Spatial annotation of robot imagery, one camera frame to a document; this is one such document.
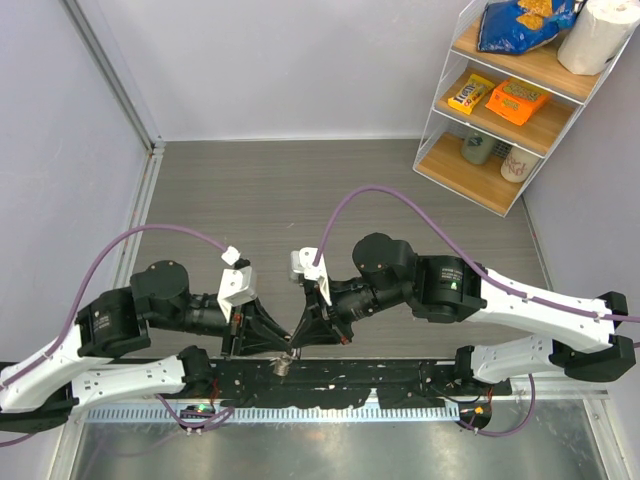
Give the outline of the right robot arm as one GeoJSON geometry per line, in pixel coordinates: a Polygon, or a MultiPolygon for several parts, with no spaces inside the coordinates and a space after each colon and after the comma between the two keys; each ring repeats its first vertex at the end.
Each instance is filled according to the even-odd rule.
{"type": "Polygon", "coordinates": [[[354,322],[406,304],[415,318],[433,323],[491,323],[526,332],[519,340],[457,350],[452,380],[466,394],[534,373],[608,383],[636,364],[633,341],[618,335],[609,317],[626,306],[617,292],[596,299],[559,295],[459,257],[418,255],[408,242],[382,233],[354,246],[359,274],[349,280],[330,279],[323,264],[312,264],[315,254],[304,248],[291,255],[306,297],[290,339],[294,349],[348,344],[354,322]]]}

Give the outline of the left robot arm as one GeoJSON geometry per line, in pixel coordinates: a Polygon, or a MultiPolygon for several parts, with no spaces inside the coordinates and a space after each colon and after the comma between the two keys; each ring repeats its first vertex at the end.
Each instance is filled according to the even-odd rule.
{"type": "Polygon", "coordinates": [[[217,388],[206,350],[188,346],[165,359],[131,366],[123,356],[146,349],[152,329],[218,337],[224,357],[291,353],[289,334],[261,305],[251,263],[224,270],[216,294],[193,294],[187,270],[159,261],[130,284],[80,309],[61,342],[33,354],[42,362],[1,366],[1,429],[34,435],[100,403],[140,397],[200,398],[217,388]]]}

